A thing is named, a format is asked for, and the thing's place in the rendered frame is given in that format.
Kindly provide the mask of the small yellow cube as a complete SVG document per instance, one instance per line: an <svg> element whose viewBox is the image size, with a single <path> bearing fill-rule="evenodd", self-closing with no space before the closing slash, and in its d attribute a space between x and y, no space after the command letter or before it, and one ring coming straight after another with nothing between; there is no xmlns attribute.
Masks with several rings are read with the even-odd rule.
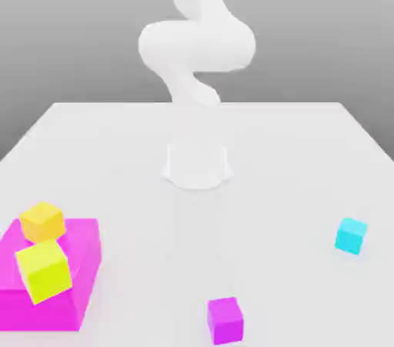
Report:
<svg viewBox="0 0 394 347"><path fill-rule="evenodd" d="M15 259L33 305L72 287L68 258L55 239L17 251Z"/></svg>

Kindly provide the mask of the large magenta box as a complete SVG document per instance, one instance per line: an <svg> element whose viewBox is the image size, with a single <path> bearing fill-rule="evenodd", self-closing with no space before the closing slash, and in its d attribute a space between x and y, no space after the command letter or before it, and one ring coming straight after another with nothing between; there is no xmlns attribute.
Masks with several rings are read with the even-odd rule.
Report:
<svg viewBox="0 0 394 347"><path fill-rule="evenodd" d="M97 271L102 247L96 219L66 219L66 233L58 244L68 258L72 288L39 303L32 300L22 282L15 252L31 243L14 219L0 238L0 331L78 331Z"/></svg>

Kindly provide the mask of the small purple cube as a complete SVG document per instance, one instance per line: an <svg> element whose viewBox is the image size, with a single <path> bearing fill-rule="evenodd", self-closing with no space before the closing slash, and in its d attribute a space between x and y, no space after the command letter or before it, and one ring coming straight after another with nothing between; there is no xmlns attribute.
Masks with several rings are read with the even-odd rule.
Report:
<svg viewBox="0 0 394 347"><path fill-rule="evenodd" d="M214 345L243 340L244 318L235 297L208 301L207 321Z"/></svg>

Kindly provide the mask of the small cyan cube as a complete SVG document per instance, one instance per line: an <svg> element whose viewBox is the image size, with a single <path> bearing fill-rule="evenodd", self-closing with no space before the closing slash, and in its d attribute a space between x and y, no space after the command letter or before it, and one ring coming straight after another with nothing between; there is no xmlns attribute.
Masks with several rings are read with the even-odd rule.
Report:
<svg viewBox="0 0 394 347"><path fill-rule="evenodd" d="M344 252L358 255L361 251L363 239L368 230L365 222L352 218L344 218L336 233L335 248Z"/></svg>

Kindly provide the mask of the small orange cube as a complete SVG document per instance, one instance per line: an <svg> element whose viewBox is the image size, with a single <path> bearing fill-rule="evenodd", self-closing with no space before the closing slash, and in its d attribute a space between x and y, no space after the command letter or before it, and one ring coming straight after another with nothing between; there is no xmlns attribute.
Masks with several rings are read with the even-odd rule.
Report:
<svg viewBox="0 0 394 347"><path fill-rule="evenodd" d="M33 243L59 239L66 232L62 210L47 202L34 205L19 216L24 237Z"/></svg>

